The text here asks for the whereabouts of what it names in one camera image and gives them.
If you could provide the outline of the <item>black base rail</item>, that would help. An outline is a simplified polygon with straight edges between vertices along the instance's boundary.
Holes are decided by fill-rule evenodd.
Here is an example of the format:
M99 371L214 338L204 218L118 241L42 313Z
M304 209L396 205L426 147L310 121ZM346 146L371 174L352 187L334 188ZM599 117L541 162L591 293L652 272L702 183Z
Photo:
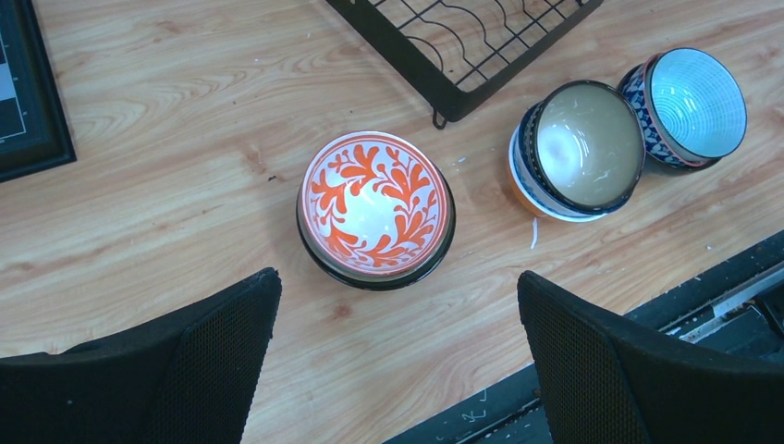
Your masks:
M783 237L763 240L622 316L694 345L783 367ZM396 442L556 443L534 360Z

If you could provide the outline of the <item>beige interior bowl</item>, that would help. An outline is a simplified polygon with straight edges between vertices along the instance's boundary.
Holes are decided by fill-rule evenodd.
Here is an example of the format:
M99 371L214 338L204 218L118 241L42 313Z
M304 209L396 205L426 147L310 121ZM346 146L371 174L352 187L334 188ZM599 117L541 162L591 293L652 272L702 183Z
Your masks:
M561 85L529 108L517 153L547 198L581 215L619 210L643 171L641 123L615 88L595 80Z

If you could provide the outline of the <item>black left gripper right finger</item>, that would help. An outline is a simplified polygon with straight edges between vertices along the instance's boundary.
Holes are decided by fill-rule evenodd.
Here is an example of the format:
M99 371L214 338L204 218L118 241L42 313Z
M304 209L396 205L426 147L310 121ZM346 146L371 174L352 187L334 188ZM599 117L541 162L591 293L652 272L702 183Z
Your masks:
M779 443L783 367L670 337L532 271L521 323L556 443Z

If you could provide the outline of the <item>white blue striped bowl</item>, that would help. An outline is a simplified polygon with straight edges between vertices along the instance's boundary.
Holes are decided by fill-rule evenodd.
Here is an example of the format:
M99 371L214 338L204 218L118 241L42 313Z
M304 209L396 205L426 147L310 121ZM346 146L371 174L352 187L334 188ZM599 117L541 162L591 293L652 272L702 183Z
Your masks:
M513 131L508 145L508 172L510 181L516 187L516 193L520 202L537 216L546 216L570 223L587 223L598 220L606 216L606 213L599 215L586 215L569 210L563 204L550 197L544 189L535 182L532 174L522 163L519 154L519 133L521 125Z

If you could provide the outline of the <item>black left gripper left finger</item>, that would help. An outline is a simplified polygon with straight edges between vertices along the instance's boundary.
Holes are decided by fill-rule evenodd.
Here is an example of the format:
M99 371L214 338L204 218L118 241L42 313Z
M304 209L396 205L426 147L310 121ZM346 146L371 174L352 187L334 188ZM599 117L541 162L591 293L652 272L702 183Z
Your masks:
M1 362L5 443L237 443L282 295L273 268L58 354Z

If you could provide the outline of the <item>teal dashed pattern bowl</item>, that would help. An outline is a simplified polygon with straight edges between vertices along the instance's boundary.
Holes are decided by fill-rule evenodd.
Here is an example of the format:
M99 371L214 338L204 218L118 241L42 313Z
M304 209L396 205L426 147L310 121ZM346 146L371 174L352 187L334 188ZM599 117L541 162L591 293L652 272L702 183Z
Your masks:
M641 123L645 151L660 164L706 169L741 146L748 113L740 85L703 50L652 55L622 78L619 91Z

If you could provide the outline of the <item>black white chessboard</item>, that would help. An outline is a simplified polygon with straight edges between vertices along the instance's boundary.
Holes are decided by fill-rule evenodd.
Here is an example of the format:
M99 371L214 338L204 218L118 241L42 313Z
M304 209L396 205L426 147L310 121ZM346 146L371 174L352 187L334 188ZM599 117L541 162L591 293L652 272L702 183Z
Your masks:
M32 1L1 3L1 180L77 160Z

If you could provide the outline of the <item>orange floral pattern bowl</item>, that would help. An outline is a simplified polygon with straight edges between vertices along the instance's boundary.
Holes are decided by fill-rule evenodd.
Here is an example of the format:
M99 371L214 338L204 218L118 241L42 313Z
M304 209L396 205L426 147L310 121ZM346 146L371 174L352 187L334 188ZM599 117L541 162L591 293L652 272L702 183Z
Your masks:
M351 132L313 155L296 208L317 254L336 271L370 281L405 276L431 257L446 232L439 172L398 136Z

